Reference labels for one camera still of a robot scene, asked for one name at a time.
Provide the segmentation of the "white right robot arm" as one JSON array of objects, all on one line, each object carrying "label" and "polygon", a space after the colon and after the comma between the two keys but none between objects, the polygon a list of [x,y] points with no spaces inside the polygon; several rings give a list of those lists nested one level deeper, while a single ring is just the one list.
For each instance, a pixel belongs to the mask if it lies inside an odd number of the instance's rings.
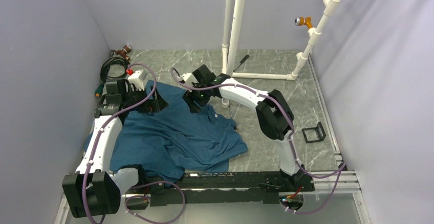
[{"label": "white right robot arm", "polygon": [[264,180],[255,183],[256,187],[271,192],[314,190],[313,178],[306,173],[293,143],[294,115],[280,91],[249,87],[227,74],[214,74],[206,65],[192,73],[173,73],[187,89],[183,100],[192,113],[200,112],[211,97],[228,99],[256,112],[261,132],[276,143],[279,159],[279,172],[266,173]]}]

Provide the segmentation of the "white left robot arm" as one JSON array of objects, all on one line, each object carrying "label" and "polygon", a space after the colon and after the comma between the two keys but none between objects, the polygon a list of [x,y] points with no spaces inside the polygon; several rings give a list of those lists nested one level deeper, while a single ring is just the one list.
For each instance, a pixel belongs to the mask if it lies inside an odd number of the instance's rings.
[{"label": "white left robot arm", "polygon": [[141,193],[147,179],[138,164],[125,165],[114,176],[110,163],[114,147],[129,112],[157,113],[168,106],[156,84],[146,90],[143,81],[118,78],[106,83],[94,111],[94,131],[85,155],[73,174],[65,175],[62,188],[73,217],[105,217],[118,212],[121,196],[129,189]]}]

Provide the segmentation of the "blue t-shirt garment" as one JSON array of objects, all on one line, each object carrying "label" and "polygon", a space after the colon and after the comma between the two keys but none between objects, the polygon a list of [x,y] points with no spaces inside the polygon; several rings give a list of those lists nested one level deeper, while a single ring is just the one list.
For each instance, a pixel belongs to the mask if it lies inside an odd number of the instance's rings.
[{"label": "blue t-shirt garment", "polygon": [[248,148],[233,128],[234,121],[215,112],[191,113],[182,88],[156,84],[168,106],[157,113],[129,112],[118,135],[110,171],[138,164],[147,176],[176,182],[186,170],[225,172],[229,160]]}]

